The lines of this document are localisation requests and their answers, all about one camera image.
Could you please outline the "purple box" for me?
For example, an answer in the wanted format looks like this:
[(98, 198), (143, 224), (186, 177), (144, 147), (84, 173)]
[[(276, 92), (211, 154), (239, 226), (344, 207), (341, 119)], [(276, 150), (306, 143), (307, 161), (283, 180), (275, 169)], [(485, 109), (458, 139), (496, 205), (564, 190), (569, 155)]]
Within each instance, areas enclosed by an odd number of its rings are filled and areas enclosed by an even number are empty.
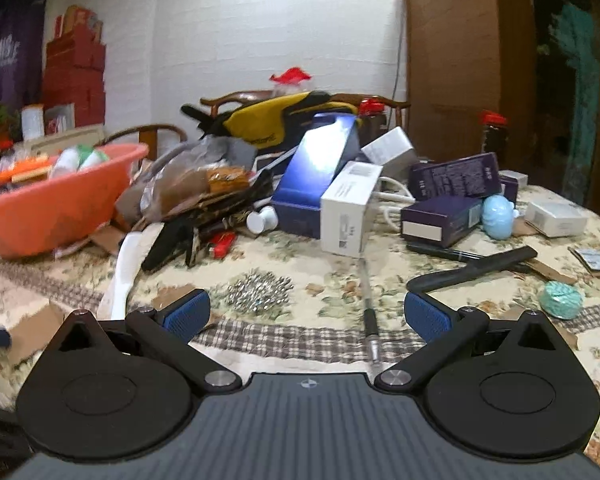
[(482, 200), (475, 197), (438, 196), (403, 208), (400, 235), (404, 240), (448, 248), (478, 226)]
[(438, 196), (486, 198), (502, 190), (494, 153), (416, 165), (410, 169), (407, 188), (415, 200)]

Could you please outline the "red cap sauce bottle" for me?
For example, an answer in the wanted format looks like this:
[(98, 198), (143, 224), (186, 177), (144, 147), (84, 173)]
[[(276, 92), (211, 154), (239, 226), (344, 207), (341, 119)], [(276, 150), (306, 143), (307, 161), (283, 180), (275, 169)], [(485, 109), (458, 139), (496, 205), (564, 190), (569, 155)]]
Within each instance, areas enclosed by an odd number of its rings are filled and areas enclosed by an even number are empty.
[(493, 153), (498, 161), (498, 166), (503, 168), (508, 148), (507, 119), (492, 110), (484, 110), (480, 114), (480, 125), (482, 127), (483, 153)]

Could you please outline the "red gift box stack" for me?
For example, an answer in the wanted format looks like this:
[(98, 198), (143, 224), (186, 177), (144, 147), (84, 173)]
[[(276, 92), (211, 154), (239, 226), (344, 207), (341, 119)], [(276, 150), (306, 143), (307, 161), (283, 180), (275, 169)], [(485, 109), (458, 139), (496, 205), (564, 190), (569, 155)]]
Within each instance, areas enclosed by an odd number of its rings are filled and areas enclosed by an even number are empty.
[(68, 6), (55, 22), (54, 38), (45, 46), (42, 102), (46, 110), (72, 105), (77, 127), (103, 124), (105, 62), (102, 21), (84, 6)]

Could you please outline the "yellow black work glove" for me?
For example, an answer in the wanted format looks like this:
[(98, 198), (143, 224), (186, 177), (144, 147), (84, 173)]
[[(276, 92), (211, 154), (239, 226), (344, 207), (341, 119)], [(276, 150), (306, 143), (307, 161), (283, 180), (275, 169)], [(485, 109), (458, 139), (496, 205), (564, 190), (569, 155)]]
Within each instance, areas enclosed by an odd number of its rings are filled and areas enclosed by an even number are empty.
[(358, 108), (335, 101), (327, 92), (310, 91), (245, 104), (215, 117), (190, 104), (181, 112), (198, 122), (204, 136), (242, 139), (260, 154), (289, 150), (312, 127), (316, 114), (358, 116)]

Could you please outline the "light blue figurine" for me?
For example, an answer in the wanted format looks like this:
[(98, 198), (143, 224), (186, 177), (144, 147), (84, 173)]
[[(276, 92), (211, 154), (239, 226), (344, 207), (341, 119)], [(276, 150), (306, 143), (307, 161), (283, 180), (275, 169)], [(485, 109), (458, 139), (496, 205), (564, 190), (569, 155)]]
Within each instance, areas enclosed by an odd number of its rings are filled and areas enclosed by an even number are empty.
[(515, 206), (504, 195), (492, 195), (483, 201), (482, 228), (492, 240), (507, 240), (511, 237), (515, 218)]

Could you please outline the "black flat tool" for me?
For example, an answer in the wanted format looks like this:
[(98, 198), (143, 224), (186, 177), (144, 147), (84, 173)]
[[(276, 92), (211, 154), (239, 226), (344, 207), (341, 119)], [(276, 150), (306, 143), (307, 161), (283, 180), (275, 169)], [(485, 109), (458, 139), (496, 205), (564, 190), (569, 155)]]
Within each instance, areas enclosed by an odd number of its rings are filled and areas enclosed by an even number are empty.
[(481, 278), (491, 272), (508, 270), (517, 263), (534, 259), (538, 253), (530, 246), (522, 246), (507, 252), (470, 260), (466, 266), (453, 270), (439, 271), (416, 276), (406, 283), (409, 292), (431, 292)]

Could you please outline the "purple box lower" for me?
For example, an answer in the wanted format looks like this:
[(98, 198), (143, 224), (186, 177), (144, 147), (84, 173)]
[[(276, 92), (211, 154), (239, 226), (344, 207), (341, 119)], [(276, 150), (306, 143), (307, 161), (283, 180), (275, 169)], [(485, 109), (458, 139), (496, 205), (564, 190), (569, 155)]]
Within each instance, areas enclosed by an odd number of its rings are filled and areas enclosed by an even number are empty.
[(438, 196), (403, 208), (400, 235), (404, 240), (448, 248), (478, 226), (482, 200), (475, 197)]

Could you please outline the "small white box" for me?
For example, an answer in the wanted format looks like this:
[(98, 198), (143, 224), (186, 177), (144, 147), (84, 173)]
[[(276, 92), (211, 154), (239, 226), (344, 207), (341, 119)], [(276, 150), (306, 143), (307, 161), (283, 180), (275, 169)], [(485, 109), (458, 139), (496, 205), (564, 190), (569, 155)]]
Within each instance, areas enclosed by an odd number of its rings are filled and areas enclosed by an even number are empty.
[(585, 216), (575, 206), (558, 202), (528, 203), (524, 221), (550, 238), (578, 236), (586, 227)]

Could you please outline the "purple box upper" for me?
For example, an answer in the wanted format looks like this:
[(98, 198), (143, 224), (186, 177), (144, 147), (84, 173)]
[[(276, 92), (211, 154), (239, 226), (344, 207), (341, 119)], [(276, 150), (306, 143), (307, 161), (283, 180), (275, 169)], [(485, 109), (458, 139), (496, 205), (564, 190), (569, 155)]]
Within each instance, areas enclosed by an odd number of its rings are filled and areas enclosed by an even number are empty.
[(486, 198), (502, 190), (494, 153), (416, 165), (410, 169), (407, 188), (415, 200), (438, 196)]

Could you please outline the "white paper cup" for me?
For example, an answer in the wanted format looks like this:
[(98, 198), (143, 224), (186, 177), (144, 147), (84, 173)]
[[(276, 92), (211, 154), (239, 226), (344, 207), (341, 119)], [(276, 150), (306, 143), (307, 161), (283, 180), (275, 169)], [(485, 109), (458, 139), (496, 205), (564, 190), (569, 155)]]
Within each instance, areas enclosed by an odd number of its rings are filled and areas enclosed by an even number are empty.
[(81, 165), (81, 151), (77, 146), (67, 148), (63, 151), (54, 162), (52, 170), (50, 170), (50, 178), (55, 179), (74, 174)]

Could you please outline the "teal yarn ball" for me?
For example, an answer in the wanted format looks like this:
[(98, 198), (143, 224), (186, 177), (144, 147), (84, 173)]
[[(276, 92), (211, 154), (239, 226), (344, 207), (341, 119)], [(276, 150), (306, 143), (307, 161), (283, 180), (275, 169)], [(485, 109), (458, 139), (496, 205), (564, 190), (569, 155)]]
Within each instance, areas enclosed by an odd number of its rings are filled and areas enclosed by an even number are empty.
[(554, 318), (570, 321), (580, 314), (583, 297), (572, 285), (549, 281), (539, 294), (539, 305)]

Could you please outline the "pink plastic basin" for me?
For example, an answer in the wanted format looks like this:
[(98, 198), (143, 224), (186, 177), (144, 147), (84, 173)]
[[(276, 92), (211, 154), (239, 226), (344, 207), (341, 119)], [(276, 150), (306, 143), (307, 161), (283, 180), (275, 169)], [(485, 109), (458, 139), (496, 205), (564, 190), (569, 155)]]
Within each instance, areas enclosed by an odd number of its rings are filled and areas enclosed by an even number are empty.
[(89, 236), (114, 216), (132, 166), (145, 158), (148, 146), (109, 144), (102, 151), (109, 159), (98, 166), (0, 195), (0, 257), (51, 252)]

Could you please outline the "white barcode box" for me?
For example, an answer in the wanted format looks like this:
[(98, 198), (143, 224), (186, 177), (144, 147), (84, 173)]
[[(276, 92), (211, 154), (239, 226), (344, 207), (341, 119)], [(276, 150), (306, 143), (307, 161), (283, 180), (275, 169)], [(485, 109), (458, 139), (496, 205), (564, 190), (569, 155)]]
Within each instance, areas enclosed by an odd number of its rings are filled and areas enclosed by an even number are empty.
[(348, 162), (321, 196), (320, 234), (323, 252), (358, 258), (364, 252), (375, 218), (374, 193), (382, 167)]

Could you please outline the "wooden chair round back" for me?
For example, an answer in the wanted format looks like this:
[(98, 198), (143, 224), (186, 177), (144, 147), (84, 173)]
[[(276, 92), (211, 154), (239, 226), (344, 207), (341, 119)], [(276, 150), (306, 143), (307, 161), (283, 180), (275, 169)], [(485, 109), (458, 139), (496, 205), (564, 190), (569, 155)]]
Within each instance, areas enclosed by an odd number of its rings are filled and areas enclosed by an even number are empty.
[(110, 134), (109, 136), (105, 136), (104, 140), (100, 141), (98, 146), (110, 144), (125, 138), (126, 136), (137, 136), (138, 142), (146, 144), (148, 147), (147, 158), (149, 160), (156, 160), (158, 158), (158, 137), (161, 131), (175, 134), (180, 142), (187, 141), (186, 132), (178, 126), (170, 124), (149, 124), (127, 128)]

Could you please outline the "pile of silver pins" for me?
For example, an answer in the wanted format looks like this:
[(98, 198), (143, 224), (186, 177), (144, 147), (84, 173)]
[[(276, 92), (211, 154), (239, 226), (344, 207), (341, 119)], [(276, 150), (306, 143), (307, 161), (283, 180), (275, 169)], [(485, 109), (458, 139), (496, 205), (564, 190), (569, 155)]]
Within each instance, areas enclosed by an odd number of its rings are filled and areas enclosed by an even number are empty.
[(235, 311), (255, 316), (277, 316), (289, 304), (294, 283), (288, 276), (258, 268), (240, 274), (227, 286), (225, 300)]

